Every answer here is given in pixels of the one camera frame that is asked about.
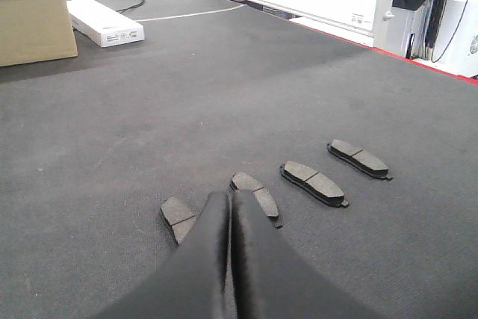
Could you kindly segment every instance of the white line on floor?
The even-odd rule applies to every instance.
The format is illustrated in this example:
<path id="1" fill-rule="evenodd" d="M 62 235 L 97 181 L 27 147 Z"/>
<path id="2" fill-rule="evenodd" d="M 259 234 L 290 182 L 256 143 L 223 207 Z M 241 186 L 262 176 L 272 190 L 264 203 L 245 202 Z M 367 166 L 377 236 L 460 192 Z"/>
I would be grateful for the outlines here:
<path id="1" fill-rule="evenodd" d="M 246 6 L 245 4 L 241 4 L 241 5 L 238 5 L 236 7 L 228 7 L 227 9 L 203 11 L 201 13 L 191 13 L 191 14 L 175 15 L 175 16 L 162 16 L 162 17 L 159 17 L 159 18 L 139 19 L 139 20 L 135 20 L 135 22 L 153 22 L 155 20 L 188 18 L 189 16 L 223 13 L 225 11 L 236 10 L 236 9 L 239 9 L 240 7 L 245 7 L 245 6 Z"/>

